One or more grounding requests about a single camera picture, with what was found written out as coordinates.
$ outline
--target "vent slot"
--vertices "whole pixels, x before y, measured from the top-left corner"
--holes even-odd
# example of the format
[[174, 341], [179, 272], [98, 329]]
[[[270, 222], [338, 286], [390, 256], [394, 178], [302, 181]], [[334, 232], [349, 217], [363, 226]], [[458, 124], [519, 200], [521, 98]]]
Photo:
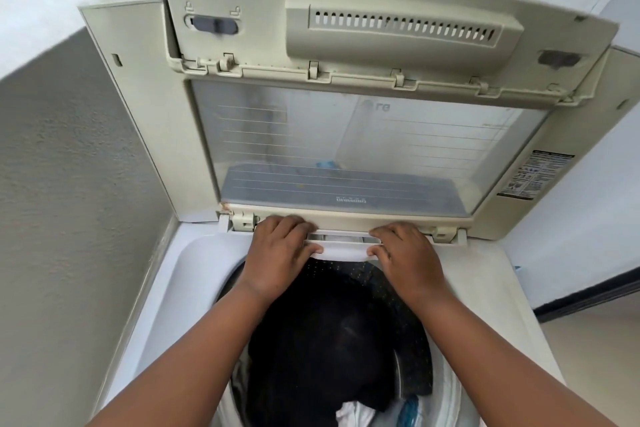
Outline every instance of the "vent slot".
[[410, 35], [482, 46], [494, 46], [501, 31], [498, 25], [478, 24], [471, 21], [461, 23], [396, 14], [310, 9], [309, 15], [311, 29]]

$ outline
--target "brand logo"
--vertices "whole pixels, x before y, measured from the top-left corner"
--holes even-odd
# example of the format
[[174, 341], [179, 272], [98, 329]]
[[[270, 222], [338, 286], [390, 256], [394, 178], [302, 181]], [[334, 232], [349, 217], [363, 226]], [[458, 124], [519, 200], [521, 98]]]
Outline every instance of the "brand logo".
[[367, 204], [367, 200], [364, 197], [342, 197], [336, 196], [335, 200], [339, 203], [363, 203]]

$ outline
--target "open lid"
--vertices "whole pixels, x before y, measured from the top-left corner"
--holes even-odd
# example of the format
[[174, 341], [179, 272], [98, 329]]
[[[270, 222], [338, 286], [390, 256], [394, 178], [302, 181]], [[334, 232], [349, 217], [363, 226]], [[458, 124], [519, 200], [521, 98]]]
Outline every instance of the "open lid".
[[615, 24], [528, 0], [118, 0], [83, 15], [179, 218], [228, 213], [240, 230], [295, 212], [499, 238], [621, 117], [616, 99], [635, 102], [615, 85], [594, 98], [605, 67], [637, 59], [608, 49]]

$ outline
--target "hand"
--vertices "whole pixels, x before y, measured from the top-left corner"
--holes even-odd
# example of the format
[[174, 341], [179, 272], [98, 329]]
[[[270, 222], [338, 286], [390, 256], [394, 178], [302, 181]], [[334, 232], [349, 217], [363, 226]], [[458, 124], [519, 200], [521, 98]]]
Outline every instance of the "hand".
[[452, 297], [433, 246], [410, 223], [391, 223], [369, 232], [382, 245], [367, 249], [376, 255], [385, 276], [401, 299], [415, 312], [425, 300]]
[[313, 253], [323, 248], [305, 244], [316, 225], [300, 216], [269, 216], [255, 227], [244, 269], [236, 286], [258, 293], [270, 305], [287, 290]]

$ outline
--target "glass panel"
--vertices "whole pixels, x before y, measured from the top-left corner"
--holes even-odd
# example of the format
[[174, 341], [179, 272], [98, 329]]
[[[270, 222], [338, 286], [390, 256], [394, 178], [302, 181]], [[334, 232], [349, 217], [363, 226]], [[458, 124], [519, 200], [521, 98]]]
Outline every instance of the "glass panel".
[[191, 82], [221, 199], [470, 216], [546, 113]]

